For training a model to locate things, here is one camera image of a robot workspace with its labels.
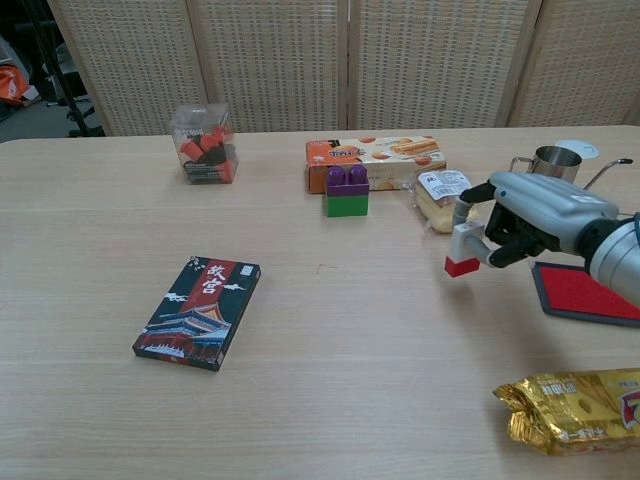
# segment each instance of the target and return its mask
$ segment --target clear plastic box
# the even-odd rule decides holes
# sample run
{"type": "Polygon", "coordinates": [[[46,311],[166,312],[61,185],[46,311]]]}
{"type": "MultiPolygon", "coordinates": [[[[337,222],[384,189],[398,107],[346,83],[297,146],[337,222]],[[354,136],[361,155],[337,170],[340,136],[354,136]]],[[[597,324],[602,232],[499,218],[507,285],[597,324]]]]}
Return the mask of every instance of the clear plastic box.
{"type": "Polygon", "coordinates": [[[181,105],[173,114],[171,130],[189,182],[233,182],[238,158],[226,103],[181,105]]]}

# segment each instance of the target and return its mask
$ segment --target dark blue book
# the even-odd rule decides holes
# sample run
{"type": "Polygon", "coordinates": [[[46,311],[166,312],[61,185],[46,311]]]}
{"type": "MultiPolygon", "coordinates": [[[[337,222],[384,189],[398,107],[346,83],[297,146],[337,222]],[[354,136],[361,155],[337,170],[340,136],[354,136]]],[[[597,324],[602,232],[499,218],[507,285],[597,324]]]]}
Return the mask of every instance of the dark blue book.
{"type": "Polygon", "coordinates": [[[252,263],[191,257],[133,351],[218,371],[259,278],[252,263]]]}

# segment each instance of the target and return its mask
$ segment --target orange bag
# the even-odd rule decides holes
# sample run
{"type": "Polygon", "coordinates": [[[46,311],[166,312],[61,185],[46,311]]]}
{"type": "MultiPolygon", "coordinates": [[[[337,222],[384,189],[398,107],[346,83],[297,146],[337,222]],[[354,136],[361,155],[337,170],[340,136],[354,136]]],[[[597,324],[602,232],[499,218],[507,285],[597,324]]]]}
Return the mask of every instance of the orange bag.
{"type": "Polygon", "coordinates": [[[0,65],[0,102],[20,107],[22,106],[22,94],[28,88],[29,84],[18,67],[0,65]]]}

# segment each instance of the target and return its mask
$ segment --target purple block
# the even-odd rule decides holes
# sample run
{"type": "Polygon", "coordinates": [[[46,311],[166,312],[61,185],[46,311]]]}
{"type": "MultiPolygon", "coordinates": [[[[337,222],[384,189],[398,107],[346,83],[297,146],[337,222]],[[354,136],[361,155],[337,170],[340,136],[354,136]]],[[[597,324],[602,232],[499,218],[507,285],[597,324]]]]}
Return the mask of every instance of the purple block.
{"type": "Polygon", "coordinates": [[[368,184],[367,169],[363,165],[354,165],[349,170],[349,183],[351,185],[364,185],[368,184]]]}
{"type": "Polygon", "coordinates": [[[367,169],[363,165],[354,165],[347,175],[342,167],[333,166],[327,173],[327,196],[345,197],[369,194],[367,169]]]}
{"type": "Polygon", "coordinates": [[[345,177],[344,168],[336,166],[330,167],[327,173],[327,185],[344,185],[345,177]]]}

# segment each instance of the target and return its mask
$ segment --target red mat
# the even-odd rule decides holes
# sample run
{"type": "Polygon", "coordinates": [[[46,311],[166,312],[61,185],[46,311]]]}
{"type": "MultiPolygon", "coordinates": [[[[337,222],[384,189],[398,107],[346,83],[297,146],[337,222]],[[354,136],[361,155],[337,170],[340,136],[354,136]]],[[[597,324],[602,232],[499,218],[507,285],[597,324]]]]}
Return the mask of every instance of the red mat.
{"type": "Polygon", "coordinates": [[[542,309],[559,317],[640,327],[640,308],[593,280],[582,267],[536,262],[542,309]]]}

